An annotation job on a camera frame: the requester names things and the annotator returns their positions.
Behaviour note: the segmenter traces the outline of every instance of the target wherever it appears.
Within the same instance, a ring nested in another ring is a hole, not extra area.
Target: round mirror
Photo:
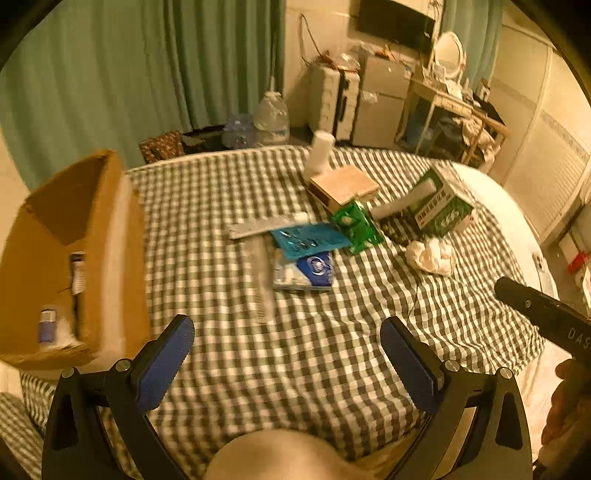
[[[454,32],[445,32],[434,47],[435,63],[445,68],[445,78],[454,79],[460,73],[464,52],[460,39]]]

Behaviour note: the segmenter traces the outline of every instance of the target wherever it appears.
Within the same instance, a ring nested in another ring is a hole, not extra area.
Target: red object
[[[587,263],[589,259],[589,254],[587,252],[579,252],[579,254],[574,258],[574,260],[569,264],[567,270],[569,273],[576,273],[576,271],[581,268],[582,266]]]

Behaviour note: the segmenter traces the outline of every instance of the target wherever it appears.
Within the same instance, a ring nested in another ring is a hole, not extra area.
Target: bed
[[[161,333],[176,313],[196,324],[192,352],[150,414],[171,454],[201,478],[225,443],[269,428],[321,437],[349,461],[379,452],[418,419],[379,347],[379,325],[391,315],[441,359],[518,373],[537,452],[558,383],[550,372],[566,354],[544,345],[536,328],[493,297],[502,275],[539,288],[531,254],[540,250],[515,202],[476,170],[455,165],[473,191],[479,222],[448,237],[459,257],[452,279],[410,269],[404,248],[388,238],[355,257],[335,253],[332,292],[277,292],[273,318],[253,321],[256,286],[245,242],[225,232],[246,218],[302,209],[326,220],[301,182],[306,155],[296,147],[191,155],[129,172],[145,209],[152,332]],[[356,164],[380,183],[377,202],[406,193],[430,162],[351,148],[335,149],[332,159],[333,167]],[[398,220],[388,229],[409,233]],[[22,385],[42,431],[51,387],[28,375]],[[123,469],[134,473],[108,412],[104,419]]]

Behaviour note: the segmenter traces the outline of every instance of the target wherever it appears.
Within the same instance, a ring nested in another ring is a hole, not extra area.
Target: blue packet
[[[296,225],[272,230],[277,245],[287,261],[309,257],[320,252],[350,247],[351,241],[332,223]]]
[[[275,251],[273,288],[276,290],[330,290],[333,282],[332,255],[320,252],[288,262],[283,250]]]

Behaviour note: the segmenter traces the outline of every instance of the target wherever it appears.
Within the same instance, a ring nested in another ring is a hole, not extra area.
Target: television
[[[361,0],[358,30],[431,54],[435,20],[394,0]]]

